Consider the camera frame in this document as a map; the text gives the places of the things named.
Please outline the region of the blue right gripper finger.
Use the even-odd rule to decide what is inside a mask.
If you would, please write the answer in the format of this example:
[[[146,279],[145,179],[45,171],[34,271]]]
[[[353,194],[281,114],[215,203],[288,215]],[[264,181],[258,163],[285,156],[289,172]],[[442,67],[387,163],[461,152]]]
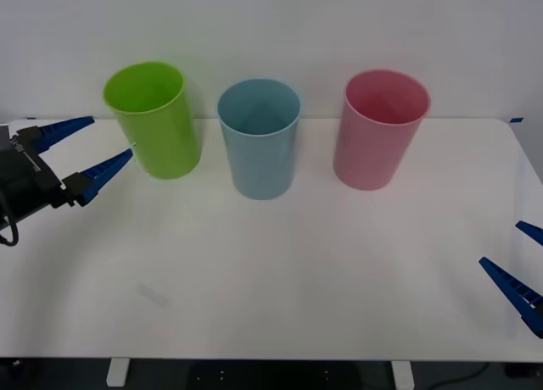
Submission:
[[[527,223],[525,221],[519,221],[515,227],[519,229],[522,233],[526,234],[530,238],[532,238],[534,241],[539,243],[540,245],[543,245],[543,229],[539,228],[538,226],[534,226],[530,223]]]
[[[542,338],[542,296],[486,257],[481,258],[479,264],[519,313],[524,324]]]

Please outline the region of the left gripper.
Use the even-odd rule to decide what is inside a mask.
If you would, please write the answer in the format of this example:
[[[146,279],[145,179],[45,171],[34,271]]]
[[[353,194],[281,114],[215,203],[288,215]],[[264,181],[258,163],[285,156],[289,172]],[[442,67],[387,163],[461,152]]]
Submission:
[[[39,155],[93,123],[93,116],[84,116],[16,131],[9,147],[1,151],[1,195],[10,212],[1,209],[2,217],[18,223],[47,206],[56,209],[76,201],[83,207],[98,195],[132,159],[130,148],[64,178],[66,189]]]

